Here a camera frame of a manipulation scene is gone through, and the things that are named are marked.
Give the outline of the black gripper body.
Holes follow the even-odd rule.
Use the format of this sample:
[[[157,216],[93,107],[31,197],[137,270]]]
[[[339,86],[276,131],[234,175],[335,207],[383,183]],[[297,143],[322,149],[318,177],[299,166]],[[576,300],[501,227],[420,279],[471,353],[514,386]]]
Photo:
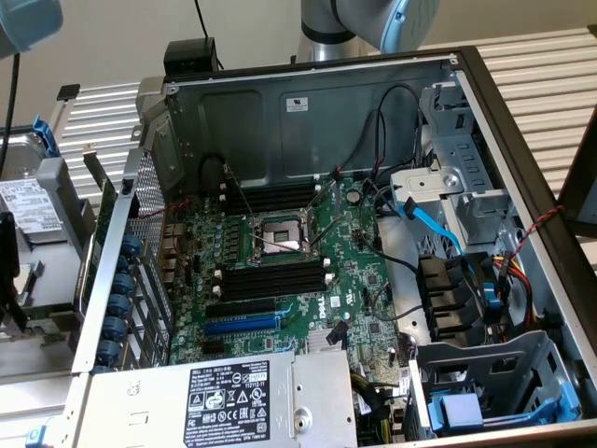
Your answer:
[[[14,279],[20,274],[16,226],[10,212],[1,213],[1,330],[20,337],[26,329],[27,315],[18,304]]]

